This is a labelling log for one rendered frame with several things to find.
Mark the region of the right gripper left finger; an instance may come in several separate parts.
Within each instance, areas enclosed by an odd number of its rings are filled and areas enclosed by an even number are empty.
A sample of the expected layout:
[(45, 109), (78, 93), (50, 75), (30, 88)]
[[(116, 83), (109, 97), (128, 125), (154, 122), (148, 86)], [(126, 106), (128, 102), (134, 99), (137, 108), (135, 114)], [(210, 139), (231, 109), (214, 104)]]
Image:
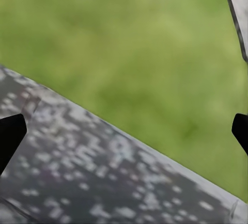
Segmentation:
[(0, 175), (27, 133), (23, 114), (0, 119)]

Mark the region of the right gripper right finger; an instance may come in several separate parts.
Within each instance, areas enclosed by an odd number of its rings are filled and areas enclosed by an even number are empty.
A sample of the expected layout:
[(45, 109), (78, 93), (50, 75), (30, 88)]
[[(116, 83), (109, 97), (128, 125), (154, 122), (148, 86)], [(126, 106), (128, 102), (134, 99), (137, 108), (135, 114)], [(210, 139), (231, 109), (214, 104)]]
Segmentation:
[(248, 115), (237, 113), (232, 125), (232, 133), (248, 155)]

